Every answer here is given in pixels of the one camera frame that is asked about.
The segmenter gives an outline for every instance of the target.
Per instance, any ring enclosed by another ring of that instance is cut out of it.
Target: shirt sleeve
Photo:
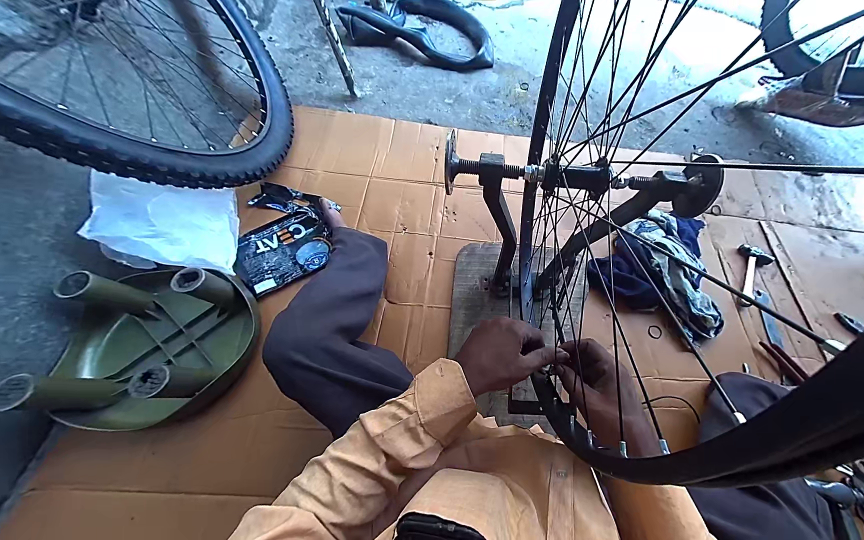
[[[607,476],[604,484],[622,540],[714,540],[685,487]]]
[[[462,367],[440,358],[401,396],[359,416],[271,505],[248,510],[231,538],[375,537],[372,521],[402,481],[432,466],[475,414]]]

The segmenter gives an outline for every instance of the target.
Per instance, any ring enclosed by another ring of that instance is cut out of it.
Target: black inner tube
[[[339,21],[355,45],[388,47],[396,39],[412,45],[428,59],[430,66],[452,71],[491,68],[496,53],[489,32],[479,19],[450,0],[398,0],[389,5],[390,14],[368,6],[339,6]],[[461,32],[476,49],[475,55],[444,53],[436,48],[425,28],[406,28],[405,16],[436,19]]]

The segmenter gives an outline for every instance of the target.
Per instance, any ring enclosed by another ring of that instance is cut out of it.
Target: orange shirt
[[[366,412],[313,458],[233,540],[392,539],[406,512],[438,515],[488,540],[711,538],[684,487],[597,476],[536,425],[482,418],[462,367],[441,358],[399,397]]]

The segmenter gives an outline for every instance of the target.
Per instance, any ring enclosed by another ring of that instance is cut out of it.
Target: wire
[[[699,418],[699,411],[695,410],[695,407],[692,406],[692,403],[690,403],[689,400],[686,398],[680,398],[679,396],[658,396],[657,398],[642,401],[642,405],[651,404],[652,402],[658,400],[679,400],[680,402],[688,405],[688,408],[692,410],[692,414],[695,415],[696,424],[702,424],[702,420]]]

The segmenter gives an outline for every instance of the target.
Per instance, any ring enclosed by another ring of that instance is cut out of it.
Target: blue cloth
[[[698,219],[652,209],[624,229],[705,270],[699,249],[699,232],[705,226]],[[699,289],[701,276],[629,234],[625,234],[623,239],[615,239],[611,260],[606,256],[588,262],[586,273],[590,288],[608,295],[614,285],[615,296],[628,308],[654,310],[661,304],[659,293],[642,273],[635,259],[638,258],[678,320],[682,321],[690,338],[715,338],[722,332],[725,319],[713,299]]]

